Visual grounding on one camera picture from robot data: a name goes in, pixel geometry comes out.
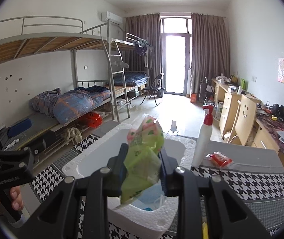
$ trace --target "blue plaid bedding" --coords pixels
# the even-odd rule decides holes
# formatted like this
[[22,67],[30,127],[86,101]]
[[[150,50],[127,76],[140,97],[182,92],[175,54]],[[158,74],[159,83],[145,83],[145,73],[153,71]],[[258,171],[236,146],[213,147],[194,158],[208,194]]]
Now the blue plaid bedding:
[[62,95],[55,94],[54,105],[52,105],[53,100],[47,96],[47,94],[52,94],[53,91],[48,91],[45,92],[46,96],[42,98],[41,103],[37,104],[37,107],[32,107],[32,109],[41,113],[52,112],[52,114],[46,115],[55,117],[60,124],[67,126],[70,122],[92,111],[105,99],[109,98],[111,94],[110,90],[105,89],[101,92],[89,92],[86,89],[71,90]]
[[[129,86],[136,86],[146,83],[149,76],[145,72],[125,72],[125,83]],[[114,76],[114,85],[123,86],[122,75]]]

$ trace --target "wooden chair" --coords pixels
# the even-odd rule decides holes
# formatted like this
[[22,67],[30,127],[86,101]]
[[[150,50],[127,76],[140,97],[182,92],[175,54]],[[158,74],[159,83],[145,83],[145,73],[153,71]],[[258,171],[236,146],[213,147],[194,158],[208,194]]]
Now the wooden chair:
[[242,95],[241,101],[237,102],[237,113],[228,143],[232,143],[238,137],[240,143],[244,146],[252,132],[257,107],[256,102],[247,98],[245,95]]
[[147,86],[147,87],[144,88],[144,91],[147,91],[147,94],[145,95],[145,97],[144,97],[144,99],[143,99],[141,105],[143,104],[145,98],[148,96],[148,94],[149,94],[150,91],[151,91],[152,94],[153,94],[153,97],[154,97],[156,106],[158,105],[157,102],[156,102],[156,99],[155,99],[155,94],[154,94],[154,92],[157,92],[158,90],[161,90],[161,89],[162,89],[162,87],[160,86],[160,82],[161,82],[162,79],[163,79],[163,75],[164,75],[164,73],[159,74],[157,77],[155,77],[155,79],[154,79],[154,81],[153,81],[153,83],[152,83],[151,86]]

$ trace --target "blue rolled item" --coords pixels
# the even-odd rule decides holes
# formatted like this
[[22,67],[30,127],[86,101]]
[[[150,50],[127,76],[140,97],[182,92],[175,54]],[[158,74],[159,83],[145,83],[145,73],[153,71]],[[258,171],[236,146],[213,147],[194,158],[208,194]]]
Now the blue rolled item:
[[32,126],[31,119],[25,119],[9,128],[8,137],[15,137]]

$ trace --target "spray bottle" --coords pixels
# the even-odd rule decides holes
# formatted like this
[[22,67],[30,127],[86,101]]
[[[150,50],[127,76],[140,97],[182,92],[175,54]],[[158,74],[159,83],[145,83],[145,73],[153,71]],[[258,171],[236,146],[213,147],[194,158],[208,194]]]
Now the spray bottle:
[[194,152],[194,157],[193,157],[193,162],[192,166],[193,167],[199,167],[201,164],[208,145],[208,141],[211,138],[212,135],[212,124],[213,124],[213,109],[214,106],[208,105],[208,106],[203,106],[203,109],[208,109],[208,113],[205,115],[204,118],[204,123],[202,124],[200,128],[200,133],[198,136],[198,139],[196,141],[196,146],[195,146],[195,152]]

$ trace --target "chair with smiley face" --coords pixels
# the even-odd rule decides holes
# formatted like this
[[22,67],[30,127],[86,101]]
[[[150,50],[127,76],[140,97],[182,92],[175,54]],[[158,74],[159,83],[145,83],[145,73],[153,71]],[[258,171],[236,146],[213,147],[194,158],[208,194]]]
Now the chair with smiley face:
[[234,139],[238,137],[240,143],[244,146],[246,145],[250,133],[252,132],[253,125],[255,122],[257,107],[256,107],[256,102],[247,98],[243,94],[241,96],[241,100],[238,101],[238,103],[239,105],[237,109],[237,114],[228,143],[232,143]]

